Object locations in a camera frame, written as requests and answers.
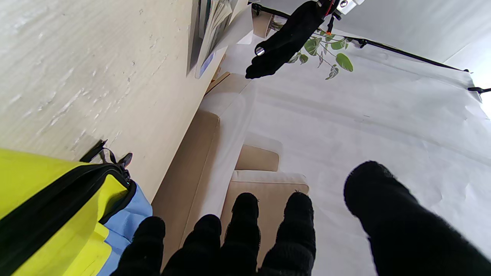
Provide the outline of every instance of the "black pole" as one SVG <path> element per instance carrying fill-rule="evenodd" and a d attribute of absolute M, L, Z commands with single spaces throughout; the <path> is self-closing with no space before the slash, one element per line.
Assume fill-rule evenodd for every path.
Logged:
<path fill-rule="evenodd" d="M 289 19 L 290 18 L 290 15 L 288 15 L 288 14 L 286 14 L 284 12 L 273 10 L 273 9 L 270 9 L 270 8 L 267 8 L 267 7 L 263 7 L 263 6 L 261 6 L 260 4 L 257 4 L 257 3 L 252 3 L 252 8 L 254 10 L 256 10 L 257 13 L 259 13 L 260 11 L 265 11 L 267 13 L 271 13 L 273 15 L 277 15 L 277 16 L 280 16 L 280 17 L 283 17 L 283 18 L 286 18 L 286 19 Z M 408 57 L 417 59 L 419 61 L 426 62 L 426 63 L 432 64 L 432 65 L 436 65 L 436 66 L 439 66 L 439 67 L 444 67 L 444 68 L 454 69 L 454 70 L 458 70 L 458 71 L 469 72 L 469 70 L 457 69 L 457 68 L 454 68 L 454 67 L 445 65 L 443 63 L 436 62 L 436 61 L 433 61 L 433 60 L 430 60 L 430 59 L 427 59 L 427 58 L 424 58 L 424 57 L 421 57 L 421 56 L 418 56 L 418 55 L 414 55 L 414 54 L 411 54 L 411 53 L 408 53 L 408 52 L 405 52 L 405 51 L 396 49 L 394 47 L 387 46 L 387 45 L 384 45 L 384 44 L 381 44 L 381 43 L 378 43 L 378 42 L 375 42 L 375 41 L 372 41 L 372 40 L 369 40 L 369 39 L 355 38 L 355 37 L 348 37 L 348 36 L 346 38 L 349 38 L 349 39 L 352 39 L 352 40 L 356 40 L 358 43 L 361 44 L 361 47 L 360 48 L 365 47 L 365 45 L 372 45 L 372 46 L 375 46 L 375 47 L 379 47 L 379 48 L 382 48 L 382 49 L 385 49 L 385 50 L 388 50 L 388 51 L 391 51 L 391 52 L 394 52 L 394 53 L 398 53 L 400 55 L 405 55 L 405 56 L 408 56 Z"/>

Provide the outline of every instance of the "white sheet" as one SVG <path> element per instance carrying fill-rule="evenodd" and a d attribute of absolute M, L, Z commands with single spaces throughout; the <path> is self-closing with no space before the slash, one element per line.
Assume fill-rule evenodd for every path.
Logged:
<path fill-rule="evenodd" d="M 224 71 L 244 74 L 251 45 L 229 47 Z M 258 87 L 250 131 L 283 143 L 280 170 L 307 177 L 315 204 L 314 275 L 376 275 L 342 189 L 358 164 L 386 165 L 421 204 L 491 257 L 491 126 L 467 91 L 469 73 L 351 45 L 354 65 L 325 81 L 317 57 L 286 64 Z"/>

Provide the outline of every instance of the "white fabric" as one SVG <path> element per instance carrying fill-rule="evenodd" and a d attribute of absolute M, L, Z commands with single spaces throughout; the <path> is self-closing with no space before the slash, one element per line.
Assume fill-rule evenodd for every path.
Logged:
<path fill-rule="evenodd" d="M 258 42 L 229 48 L 223 70 L 243 74 Z M 329 81 L 330 66 L 317 69 L 309 56 L 314 60 L 251 82 L 258 98 L 249 130 L 282 142 L 280 170 L 304 174 L 310 186 L 313 274 L 376 275 L 342 194 L 349 172 L 367 160 L 386 165 L 423 206 L 491 257 L 491 127 L 466 91 L 469 73 L 368 46 L 343 52 L 354 71 L 341 69 Z"/>
<path fill-rule="evenodd" d="M 208 93 L 199 106 L 219 116 L 220 127 L 215 158 L 207 185 L 198 186 L 204 194 L 198 218 L 206 214 L 220 216 L 230 177 L 246 137 L 256 91 L 243 75 L 231 74 Z"/>

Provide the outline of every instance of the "gloved hand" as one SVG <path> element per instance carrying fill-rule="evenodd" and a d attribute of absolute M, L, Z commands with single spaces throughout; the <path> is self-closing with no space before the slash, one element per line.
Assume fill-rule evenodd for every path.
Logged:
<path fill-rule="evenodd" d="M 308 1 L 298 7 L 279 31 L 256 46 L 256 53 L 259 52 L 259 47 L 264 49 L 264 53 L 252 60 L 245 77 L 255 79 L 276 73 L 300 51 L 312 33 L 322 24 L 326 13 L 334 12 L 338 3 L 339 0 L 333 0 L 333 5 L 324 4 L 320 7 L 316 2 Z"/>

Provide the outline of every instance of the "green leaf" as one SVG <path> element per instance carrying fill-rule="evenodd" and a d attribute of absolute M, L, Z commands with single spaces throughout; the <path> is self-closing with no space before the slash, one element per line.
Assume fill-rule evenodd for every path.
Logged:
<path fill-rule="evenodd" d="M 353 72 L 353 64 L 351 64 L 350 59 L 342 53 L 337 54 L 336 62 L 343 68 L 344 70 Z"/>
<path fill-rule="evenodd" d="M 341 41 L 332 43 L 331 48 L 333 50 L 340 50 L 340 49 L 344 48 L 345 45 L 346 45 L 346 40 L 341 40 Z"/>
<path fill-rule="evenodd" d="M 320 37 L 312 38 L 307 40 L 307 42 L 303 45 L 307 53 L 310 55 L 317 54 L 317 48 L 319 47 L 322 39 Z"/>
<path fill-rule="evenodd" d="M 300 62 L 301 64 L 304 64 L 308 61 L 308 56 L 307 55 L 301 55 L 300 56 Z"/>
<path fill-rule="evenodd" d="M 287 63 L 295 63 L 299 57 L 300 57 L 301 53 L 298 52 L 296 55 L 294 55 Z"/>
<path fill-rule="evenodd" d="M 319 68 L 322 65 L 322 63 L 324 62 L 324 54 L 321 53 L 318 56 L 319 56 L 319 66 L 317 66 L 317 68 Z"/>
<path fill-rule="evenodd" d="M 331 41 L 335 36 L 336 36 L 335 34 L 332 34 L 332 35 L 327 35 L 326 34 L 326 42 Z"/>
<path fill-rule="evenodd" d="M 336 64 L 331 67 L 331 72 L 329 72 L 329 77 L 326 78 L 327 80 L 330 80 L 339 74 L 339 68 L 336 67 Z"/>

